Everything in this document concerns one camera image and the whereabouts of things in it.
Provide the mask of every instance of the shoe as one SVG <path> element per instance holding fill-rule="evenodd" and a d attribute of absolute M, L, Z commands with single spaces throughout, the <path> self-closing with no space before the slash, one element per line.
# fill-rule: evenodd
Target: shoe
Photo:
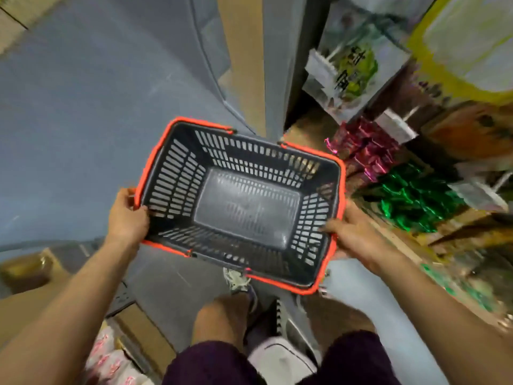
<path fill-rule="evenodd" d="M 249 295 L 249 313 L 253 313 L 258 306 L 258 297 L 255 289 L 249 283 L 251 278 L 244 276 L 241 272 L 237 272 L 236 270 L 228 269 L 226 267 L 223 267 L 223 276 L 232 295 L 241 291 L 246 292 Z"/>

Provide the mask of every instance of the black plastic basket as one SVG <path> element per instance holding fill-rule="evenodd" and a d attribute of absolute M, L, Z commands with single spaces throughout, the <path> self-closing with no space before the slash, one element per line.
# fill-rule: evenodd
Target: black plastic basket
<path fill-rule="evenodd" d="M 342 218 L 344 178 L 333 155 L 179 117 L 135 194 L 150 210 L 143 243 L 311 294 L 336 250 L 317 230 Z"/>

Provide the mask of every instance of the dark purple shorts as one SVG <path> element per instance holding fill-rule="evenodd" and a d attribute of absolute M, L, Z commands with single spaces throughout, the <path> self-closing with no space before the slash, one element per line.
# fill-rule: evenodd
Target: dark purple shorts
<path fill-rule="evenodd" d="M 244 354 L 225 342 L 203 342 L 180 353 L 168 366 L 163 385 L 256 385 L 264 379 Z M 301 385 L 400 385 L 379 337 L 356 331 L 339 337 L 328 349 L 317 373 Z"/>

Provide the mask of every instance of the hand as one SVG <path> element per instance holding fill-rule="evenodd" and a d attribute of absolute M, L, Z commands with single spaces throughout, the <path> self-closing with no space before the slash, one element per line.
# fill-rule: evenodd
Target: hand
<path fill-rule="evenodd" d="M 369 216 L 352 200 L 347 200 L 344 220 L 331 219 L 322 230 L 335 233 L 338 237 L 339 250 L 335 253 L 335 259 L 346 256 L 356 258 L 370 272 L 379 275 L 382 263 L 397 250 L 375 230 L 369 220 Z"/>
<path fill-rule="evenodd" d="M 121 188 L 110 209 L 106 242 L 115 242 L 126 248 L 137 248 L 148 233 L 148 207 L 133 210 L 133 191 Z"/>

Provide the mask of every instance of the person's right hand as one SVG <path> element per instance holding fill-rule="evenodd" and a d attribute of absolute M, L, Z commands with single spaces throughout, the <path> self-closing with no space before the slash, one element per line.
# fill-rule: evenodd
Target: person's right hand
<path fill-rule="evenodd" d="M 335 259 L 345 256 L 356 258 L 376 275 L 379 275 L 383 261 L 397 253 L 394 246 L 371 225 L 370 217 L 349 199 L 343 220 L 331 219 L 322 230 L 337 235 L 339 250 Z"/>

